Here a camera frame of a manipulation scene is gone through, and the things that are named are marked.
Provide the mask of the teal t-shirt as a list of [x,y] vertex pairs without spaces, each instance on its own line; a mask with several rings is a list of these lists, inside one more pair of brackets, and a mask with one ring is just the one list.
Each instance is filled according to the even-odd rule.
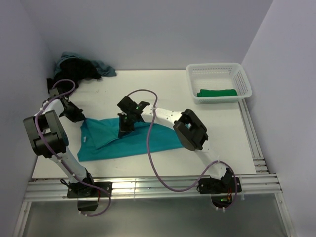
[[[118,138],[119,119],[86,119],[81,126],[79,161],[123,158],[147,153],[149,123],[138,122],[136,130]],[[160,152],[182,148],[176,133],[165,126],[154,124],[150,135],[150,151]]]

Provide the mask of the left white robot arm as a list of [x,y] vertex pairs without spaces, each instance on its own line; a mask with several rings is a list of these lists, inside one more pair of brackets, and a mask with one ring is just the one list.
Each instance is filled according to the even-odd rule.
[[63,179],[71,193],[78,198],[88,198],[97,194],[96,184],[69,150],[69,140],[61,124],[60,117],[65,116],[71,122],[86,120],[83,110],[73,104],[58,88],[49,90],[50,97],[40,111],[23,120],[31,147],[37,156],[43,156],[56,163],[67,175]]

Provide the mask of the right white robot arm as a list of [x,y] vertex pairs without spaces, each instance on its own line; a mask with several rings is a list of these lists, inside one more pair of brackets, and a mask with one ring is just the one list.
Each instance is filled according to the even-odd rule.
[[[201,186],[203,175],[209,168],[215,166],[215,174],[211,174],[210,186],[215,188],[216,193],[237,193],[237,178],[233,169],[224,161],[218,159],[214,155],[209,142],[207,128],[203,122],[198,118],[194,111],[186,109],[183,112],[172,111],[156,106],[157,99],[153,104],[142,101],[137,104],[129,96],[124,96],[117,104],[121,112],[119,116],[119,132],[118,137],[122,138],[125,135],[135,131],[135,123],[149,122],[150,127],[146,138],[147,155],[150,161],[152,170],[159,180],[159,182],[167,189],[173,192],[185,192],[193,188],[195,185]],[[161,125],[173,130],[180,141],[181,145],[188,151],[192,151],[200,157],[209,158],[212,162],[205,168],[202,174],[191,184],[183,189],[175,189],[167,185],[159,176],[152,156],[150,148],[150,135],[153,126]]]

